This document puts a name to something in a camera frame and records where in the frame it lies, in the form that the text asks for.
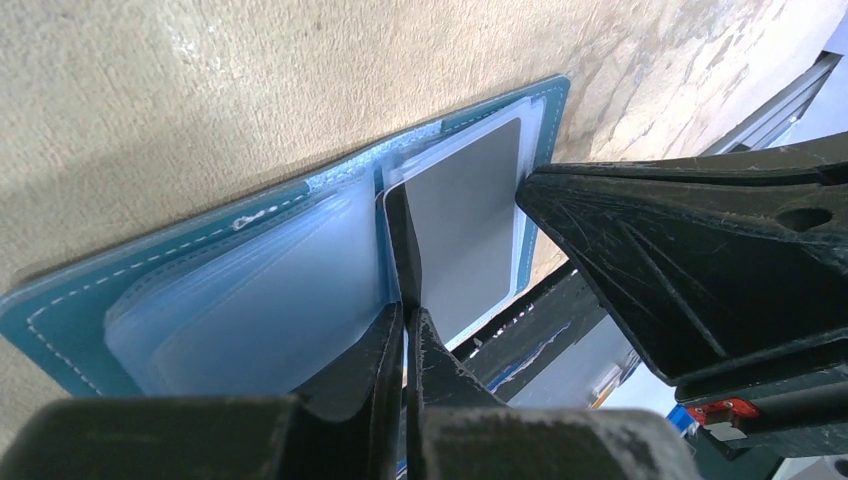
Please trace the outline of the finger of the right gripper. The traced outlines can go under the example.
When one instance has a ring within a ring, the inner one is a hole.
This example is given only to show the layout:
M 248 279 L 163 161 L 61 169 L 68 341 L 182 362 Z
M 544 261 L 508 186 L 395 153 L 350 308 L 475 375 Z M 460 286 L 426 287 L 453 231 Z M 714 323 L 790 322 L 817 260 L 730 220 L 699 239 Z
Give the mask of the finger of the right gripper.
M 847 378 L 847 137 L 552 164 L 516 200 L 680 400 Z

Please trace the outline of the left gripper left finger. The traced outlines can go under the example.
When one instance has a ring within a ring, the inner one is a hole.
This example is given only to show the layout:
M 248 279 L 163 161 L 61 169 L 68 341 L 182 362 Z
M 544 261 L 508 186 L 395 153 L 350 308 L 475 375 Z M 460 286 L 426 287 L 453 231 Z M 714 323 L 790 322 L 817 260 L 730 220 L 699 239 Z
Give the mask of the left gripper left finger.
M 390 479 L 403 308 L 284 396 L 77 399 L 37 412 L 5 479 Z

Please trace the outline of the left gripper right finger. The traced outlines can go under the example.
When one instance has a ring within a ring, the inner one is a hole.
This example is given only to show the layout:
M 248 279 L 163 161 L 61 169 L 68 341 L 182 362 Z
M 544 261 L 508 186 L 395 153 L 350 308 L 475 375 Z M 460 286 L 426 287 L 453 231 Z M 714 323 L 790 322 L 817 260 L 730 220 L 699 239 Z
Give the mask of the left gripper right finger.
M 515 409 L 439 339 L 429 312 L 406 320 L 410 479 L 696 479 L 688 445 L 645 410 Z

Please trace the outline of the blue card holder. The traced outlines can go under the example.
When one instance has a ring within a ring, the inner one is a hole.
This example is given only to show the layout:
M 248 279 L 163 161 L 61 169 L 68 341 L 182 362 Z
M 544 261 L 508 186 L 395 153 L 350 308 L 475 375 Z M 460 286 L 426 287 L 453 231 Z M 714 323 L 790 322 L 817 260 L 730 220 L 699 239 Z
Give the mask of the blue card holder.
M 385 193 L 519 118 L 513 289 L 455 347 L 529 283 L 537 230 L 515 195 L 551 161 L 570 87 L 532 83 L 64 268 L 4 298 L 2 335 L 75 396 L 286 394 L 400 299 Z

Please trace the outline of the black credit card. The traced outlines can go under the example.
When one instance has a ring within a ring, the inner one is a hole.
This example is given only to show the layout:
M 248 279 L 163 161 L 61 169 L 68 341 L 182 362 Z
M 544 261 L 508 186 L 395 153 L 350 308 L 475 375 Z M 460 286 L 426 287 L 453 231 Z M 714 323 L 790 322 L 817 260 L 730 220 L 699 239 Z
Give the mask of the black credit card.
M 384 207 L 400 300 L 404 317 L 409 318 L 421 306 L 422 268 L 405 184 L 397 185 L 385 193 Z

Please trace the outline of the grey credit card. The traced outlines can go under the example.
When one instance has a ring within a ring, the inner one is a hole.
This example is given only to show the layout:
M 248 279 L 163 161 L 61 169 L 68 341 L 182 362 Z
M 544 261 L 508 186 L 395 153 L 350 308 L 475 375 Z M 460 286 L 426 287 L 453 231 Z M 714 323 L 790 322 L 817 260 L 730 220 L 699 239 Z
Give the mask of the grey credit card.
M 434 151 L 405 184 L 418 241 L 420 303 L 438 335 L 459 340 L 513 289 L 522 121 L 501 121 Z

